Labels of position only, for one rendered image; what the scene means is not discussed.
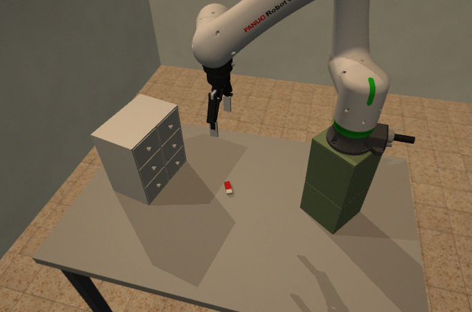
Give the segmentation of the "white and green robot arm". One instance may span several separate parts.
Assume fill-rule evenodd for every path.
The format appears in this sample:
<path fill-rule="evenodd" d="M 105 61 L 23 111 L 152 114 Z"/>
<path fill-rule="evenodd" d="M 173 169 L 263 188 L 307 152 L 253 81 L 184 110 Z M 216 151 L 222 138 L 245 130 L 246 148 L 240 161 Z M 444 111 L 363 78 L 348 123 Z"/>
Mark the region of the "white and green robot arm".
<path fill-rule="evenodd" d="M 228 10 L 213 3 L 196 19 L 192 52 L 212 76 L 232 71 L 233 57 L 282 19 L 314 0 L 242 0 Z M 387 74 L 373 61 L 369 45 L 370 0 L 333 0 L 328 69 L 338 98 L 327 143 L 345 155 L 382 156 L 393 141 L 414 144 L 377 123 L 389 90 Z"/>

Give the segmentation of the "grey drawer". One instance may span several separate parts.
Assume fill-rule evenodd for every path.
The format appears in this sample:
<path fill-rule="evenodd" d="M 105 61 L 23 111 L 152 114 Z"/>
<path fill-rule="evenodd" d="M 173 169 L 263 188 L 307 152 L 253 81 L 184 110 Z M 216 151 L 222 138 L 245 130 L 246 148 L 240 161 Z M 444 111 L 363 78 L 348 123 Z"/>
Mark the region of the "grey drawer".
<path fill-rule="evenodd" d="M 182 146 L 166 164 L 168 179 L 171 179 L 171 177 L 182 166 L 184 162 L 185 162 L 185 156 L 184 156 L 184 148 Z"/>
<path fill-rule="evenodd" d="M 139 170 L 144 187 L 164 166 L 161 149 L 159 149 Z"/>
<path fill-rule="evenodd" d="M 167 161 L 174 155 L 174 153 L 180 148 L 181 145 L 182 136 L 179 128 L 162 146 L 162 152 L 164 155 L 165 163 L 167 163 Z"/>
<path fill-rule="evenodd" d="M 179 128 L 178 111 L 175 108 L 160 124 L 157 126 L 161 145 Z"/>
<path fill-rule="evenodd" d="M 134 149 L 134 156 L 140 168 L 160 147 L 156 128 Z"/>
<path fill-rule="evenodd" d="M 149 203 L 154 197 L 161 191 L 164 185 L 168 182 L 165 166 L 162 170 L 151 180 L 151 182 L 145 187 L 145 192 L 148 197 Z"/>

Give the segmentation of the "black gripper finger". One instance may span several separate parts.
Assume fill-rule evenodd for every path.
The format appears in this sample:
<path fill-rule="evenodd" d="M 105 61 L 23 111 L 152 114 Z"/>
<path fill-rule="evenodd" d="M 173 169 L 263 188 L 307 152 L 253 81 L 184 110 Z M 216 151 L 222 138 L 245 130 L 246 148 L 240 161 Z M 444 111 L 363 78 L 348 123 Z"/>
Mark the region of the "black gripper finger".
<path fill-rule="evenodd" d="M 208 109 L 207 109 L 207 123 L 210 124 L 210 136 L 218 137 L 218 122 L 217 116 L 219 111 L 219 104 L 222 101 L 222 96 L 224 93 L 224 88 L 221 89 L 220 98 L 217 99 L 217 90 L 214 90 L 212 93 L 208 94 Z"/>
<path fill-rule="evenodd" d="M 231 97 L 233 96 L 232 92 L 232 86 L 230 84 L 230 82 L 226 85 L 223 86 L 224 87 L 224 93 L 223 93 L 223 110 L 224 111 L 228 111 L 228 112 L 231 112 Z"/>

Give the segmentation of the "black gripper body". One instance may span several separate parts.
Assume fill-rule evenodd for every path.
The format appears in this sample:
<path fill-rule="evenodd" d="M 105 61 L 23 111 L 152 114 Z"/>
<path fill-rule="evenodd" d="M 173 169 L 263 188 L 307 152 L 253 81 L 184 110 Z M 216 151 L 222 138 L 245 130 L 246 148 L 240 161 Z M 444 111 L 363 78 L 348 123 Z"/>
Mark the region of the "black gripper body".
<path fill-rule="evenodd" d="M 207 82 L 212 86 L 212 92 L 216 91 L 217 97 L 220 97 L 221 89 L 230 81 L 230 72 L 223 76 L 212 76 L 207 74 Z"/>

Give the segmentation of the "small beige chest of drawers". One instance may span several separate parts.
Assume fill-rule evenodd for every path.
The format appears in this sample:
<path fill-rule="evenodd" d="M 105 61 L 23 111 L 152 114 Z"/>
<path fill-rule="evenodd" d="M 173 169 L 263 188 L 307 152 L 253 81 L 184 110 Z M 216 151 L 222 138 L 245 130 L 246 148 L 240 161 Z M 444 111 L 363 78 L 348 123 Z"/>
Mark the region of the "small beige chest of drawers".
<path fill-rule="evenodd" d="M 156 198 L 154 197 L 149 203 L 145 187 L 151 181 L 144 187 L 139 172 L 140 168 L 153 155 L 138 168 L 133 149 L 155 128 L 160 147 L 153 154 L 159 149 L 161 149 L 162 152 L 162 146 L 179 128 L 182 136 L 178 111 L 179 128 L 174 131 L 162 145 L 160 143 L 157 126 L 175 108 L 177 108 L 178 111 L 176 104 L 139 94 L 91 134 L 111 186 L 115 192 L 145 203 L 146 205 L 150 205 Z M 164 161 L 163 152 L 162 158 Z M 164 161 L 165 170 L 167 163 Z M 157 173 L 159 173 L 162 168 Z M 167 170 L 166 175 L 168 179 Z M 168 182 L 169 181 L 168 179 Z"/>

